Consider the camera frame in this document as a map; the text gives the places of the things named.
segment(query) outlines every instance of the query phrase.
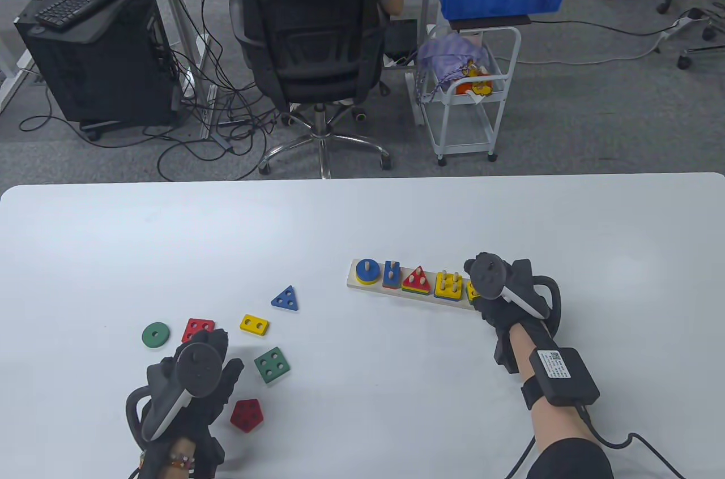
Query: label sticker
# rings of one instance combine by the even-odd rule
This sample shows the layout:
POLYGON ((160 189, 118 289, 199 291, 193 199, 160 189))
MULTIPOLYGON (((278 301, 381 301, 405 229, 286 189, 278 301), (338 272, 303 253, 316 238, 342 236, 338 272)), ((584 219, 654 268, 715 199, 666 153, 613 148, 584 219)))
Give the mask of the label sticker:
POLYGON ((539 359, 544 365, 546 375, 551 379, 570 379, 572 374, 566 368, 564 359, 558 350, 537 350, 539 359))

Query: red square block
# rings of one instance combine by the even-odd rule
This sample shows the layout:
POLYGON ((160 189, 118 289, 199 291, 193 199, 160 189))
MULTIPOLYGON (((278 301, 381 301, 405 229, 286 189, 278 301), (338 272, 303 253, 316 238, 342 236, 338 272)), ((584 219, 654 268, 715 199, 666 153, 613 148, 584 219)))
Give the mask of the red square block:
POLYGON ((197 332, 201 332, 202 330, 206 330, 207 332, 213 332, 214 321, 204 319, 189 319, 188 323, 186 324, 186 329, 184 330, 184 336, 181 338, 181 342, 186 343, 192 337, 194 337, 194 334, 196 334, 197 332))
POLYGON ((234 406, 230 422, 242 432, 249 433, 264 419, 259 400, 239 400, 234 406))

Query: black keyboard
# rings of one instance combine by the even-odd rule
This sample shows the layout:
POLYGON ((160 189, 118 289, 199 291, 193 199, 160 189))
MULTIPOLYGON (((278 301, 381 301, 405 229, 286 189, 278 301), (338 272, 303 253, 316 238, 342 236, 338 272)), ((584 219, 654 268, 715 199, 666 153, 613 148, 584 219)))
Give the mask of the black keyboard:
POLYGON ((48 28, 67 29, 93 15, 113 0, 61 0, 36 13, 36 20, 48 28))

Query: green circle block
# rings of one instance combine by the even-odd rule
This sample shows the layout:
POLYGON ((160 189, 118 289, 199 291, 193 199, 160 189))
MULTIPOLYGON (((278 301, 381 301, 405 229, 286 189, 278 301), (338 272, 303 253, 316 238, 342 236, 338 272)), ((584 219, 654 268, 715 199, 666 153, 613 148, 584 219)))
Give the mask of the green circle block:
POLYGON ((165 344, 170 335, 171 332, 166 324, 152 323, 149 324, 140 335, 140 340, 146 347, 156 349, 156 347, 161 347, 161 345, 165 344))

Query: blue circle block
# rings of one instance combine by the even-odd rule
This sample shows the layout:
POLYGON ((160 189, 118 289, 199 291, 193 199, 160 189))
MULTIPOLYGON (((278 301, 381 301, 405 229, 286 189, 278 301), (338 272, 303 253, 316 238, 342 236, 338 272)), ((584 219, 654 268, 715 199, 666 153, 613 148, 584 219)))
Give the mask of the blue circle block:
POLYGON ((369 258, 360 260, 355 267, 355 275, 361 283, 371 285, 380 278, 380 264, 369 258))

